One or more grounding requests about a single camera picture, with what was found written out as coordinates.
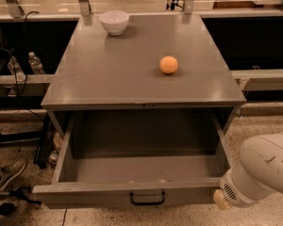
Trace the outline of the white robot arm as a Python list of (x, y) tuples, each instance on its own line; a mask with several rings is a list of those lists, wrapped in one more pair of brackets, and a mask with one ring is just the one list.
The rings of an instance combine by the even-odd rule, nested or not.
[(283, 194), (283, 133), (246, 139), (239, 161), (221, 178), (213, 200), (221, 210), (245, 208), (275, 192)]

